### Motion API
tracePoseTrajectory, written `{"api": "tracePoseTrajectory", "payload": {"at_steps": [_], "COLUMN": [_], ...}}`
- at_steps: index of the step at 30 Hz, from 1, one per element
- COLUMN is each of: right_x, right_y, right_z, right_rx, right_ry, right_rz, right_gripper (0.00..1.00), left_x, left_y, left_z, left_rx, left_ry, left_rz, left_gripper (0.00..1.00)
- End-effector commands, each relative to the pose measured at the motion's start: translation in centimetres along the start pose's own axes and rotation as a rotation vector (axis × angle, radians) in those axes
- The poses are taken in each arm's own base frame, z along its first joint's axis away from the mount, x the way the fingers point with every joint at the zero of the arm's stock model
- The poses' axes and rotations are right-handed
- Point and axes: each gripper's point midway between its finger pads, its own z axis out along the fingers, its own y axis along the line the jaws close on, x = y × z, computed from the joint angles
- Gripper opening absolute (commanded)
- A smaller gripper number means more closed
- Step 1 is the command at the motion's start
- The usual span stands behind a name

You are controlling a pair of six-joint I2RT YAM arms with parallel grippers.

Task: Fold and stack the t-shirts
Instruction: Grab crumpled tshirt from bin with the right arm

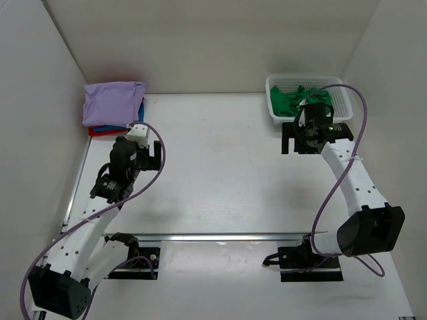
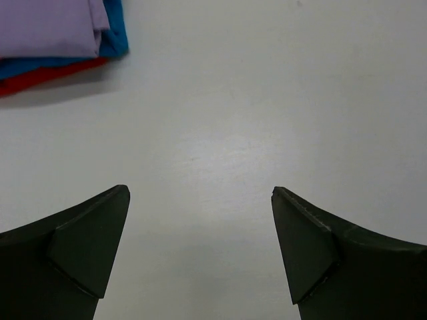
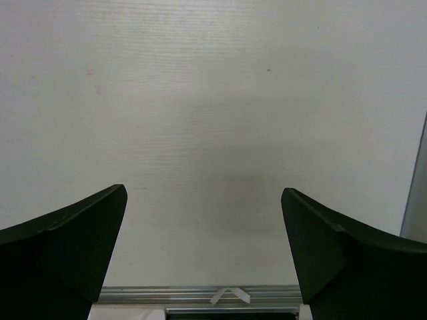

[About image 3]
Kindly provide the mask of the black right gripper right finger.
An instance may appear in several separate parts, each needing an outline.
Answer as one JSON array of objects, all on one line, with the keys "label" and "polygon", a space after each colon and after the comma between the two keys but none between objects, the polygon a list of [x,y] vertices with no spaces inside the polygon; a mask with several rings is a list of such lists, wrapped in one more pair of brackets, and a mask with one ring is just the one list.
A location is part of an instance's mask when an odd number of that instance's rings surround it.
[{"label": "black right gripper right finger", "polygon": [[282,213],[313,319],[425,319],[426,244],[334,211],[297,189]]}]

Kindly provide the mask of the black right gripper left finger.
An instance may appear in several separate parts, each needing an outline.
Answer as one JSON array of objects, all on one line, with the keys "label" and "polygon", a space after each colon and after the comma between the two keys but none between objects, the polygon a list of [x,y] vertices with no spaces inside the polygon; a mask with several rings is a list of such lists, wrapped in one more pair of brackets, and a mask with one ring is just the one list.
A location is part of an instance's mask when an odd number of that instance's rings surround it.
[{"label": "black right gripper left finger", "polygon": [[1,230],[1,318],[87,319],[127,204],[124,185]]}]

